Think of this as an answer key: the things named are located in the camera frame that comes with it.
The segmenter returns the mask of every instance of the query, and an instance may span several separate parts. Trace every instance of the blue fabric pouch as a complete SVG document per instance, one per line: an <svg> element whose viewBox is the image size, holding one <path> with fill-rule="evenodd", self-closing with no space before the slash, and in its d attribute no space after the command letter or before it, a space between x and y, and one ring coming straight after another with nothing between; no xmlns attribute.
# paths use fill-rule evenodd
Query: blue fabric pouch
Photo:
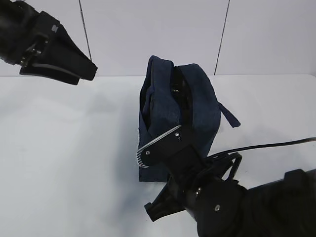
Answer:
<svg viewBox="0 0 316 237"><path fill-rule="evenodd" d="M152 56L140 93L139 140L141 148L178 125L191 125L196 150L207 157L218 132L221 112L232 127L240 122L217 101L213 86L197 64L174 67L171 61ZM162 165L140 168L141 182L165 182Z"/></svg>

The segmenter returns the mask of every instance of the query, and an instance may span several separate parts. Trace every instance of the screw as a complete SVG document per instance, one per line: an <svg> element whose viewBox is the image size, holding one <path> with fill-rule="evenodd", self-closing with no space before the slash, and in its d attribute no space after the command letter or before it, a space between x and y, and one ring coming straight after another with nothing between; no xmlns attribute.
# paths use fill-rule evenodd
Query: screw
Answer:
<svg viewBox="0 0 316 237"><path fill-rule="evenodd" d="M196 198L198 197L198 195L200 194L202 188L198 188L197 191L196 191Z"/></svg>
<svg viewBox="0 0 316 237"><path fill-rule="evenodd" d="M221 206L220 205L216 205L215 211L219 211L220 209L221 209Z"/></svg>

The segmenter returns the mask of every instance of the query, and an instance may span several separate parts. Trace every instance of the white tabletop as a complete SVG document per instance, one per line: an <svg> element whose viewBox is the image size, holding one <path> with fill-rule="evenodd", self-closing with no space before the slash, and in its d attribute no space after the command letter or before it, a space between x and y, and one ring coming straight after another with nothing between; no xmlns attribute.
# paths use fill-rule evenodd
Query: white tabletop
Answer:
<svg viewBox="0 0 316 237"><path fill-rule="evenodd" d="M211 153L316 135L309 75L210 77L223 119ZM0 236L197 236L183 212L152 223L144 210L163 184L139 183L138 100L144 77L70 86L43 78L0 80ZM237 178L254 187L316 168L316 144L243 152Z"/></svg>

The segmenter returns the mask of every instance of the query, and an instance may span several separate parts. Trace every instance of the black cable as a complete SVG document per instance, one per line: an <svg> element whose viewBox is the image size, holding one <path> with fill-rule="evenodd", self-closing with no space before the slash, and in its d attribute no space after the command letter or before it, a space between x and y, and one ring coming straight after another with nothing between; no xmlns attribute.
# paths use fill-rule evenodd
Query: black cable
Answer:
<svg viewBox="0 0 316 237"><path fill-rule="evenodd" d="M249 146L249 147L242 147L242 148L236 148L236 149L231 149L223 152L219 152L216 154L213 154L206 159L213 159L215 157L228 154L228 153L233 153L233 152L240 152L240 151L247 151L247 150L253 150L253 149L258 149L258 148L268 148L268 147L283 147L283 146L291 146L291 145L296 145L296 144L301 144L301 143L307 143L307 142L316 142L316 137L310 137L310 138L305 138L301 140L296 140L292 142L282 142L282 143L271 143L271 144L264 144L264 145L256 145L256 146Z"/></svg>

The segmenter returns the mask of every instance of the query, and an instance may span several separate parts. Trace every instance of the robotic arm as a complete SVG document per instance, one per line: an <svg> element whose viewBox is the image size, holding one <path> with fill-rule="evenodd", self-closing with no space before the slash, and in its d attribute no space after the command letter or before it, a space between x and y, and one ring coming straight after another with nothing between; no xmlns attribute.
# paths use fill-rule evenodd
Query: robotic arm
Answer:
<svg viewBox="0 0 316 237"><path fill-rule="evenodd" d="M58 20L23 1L0 0L0 58L22 66L21 75L72 85L93 80L97 71Z"/></svg>
<svg viewBox="0 0 316 237"><path fill-rule="evenodd" d="M58 20L23 1L0 0L0 58L20 65L21 75L73 85L93 80L97 71ZM179 126L137 153L141 167L162 162L170 172L159 196L145 206L153 221L187 210L200 237L316 236L316 170L291 171L284 180L247 190L234 179L242 158L236 152L257 147L202 159L193 139L190 128ZM316 138L286 145L310 141Z"/></svg>
<svg viewBox="0 0 316 237"><path fill-rule="evenodd" d="M237 151L315 142L294 142L234 149L202 159L190 127L175 127L137 153L140 167L163 163L167 185L145 205L152 221L187 210L200 237L316 236L316 170L294 170L284 180L247 190L234 179L242 156ZM230 169L226 180L223 176Z"/></svg>

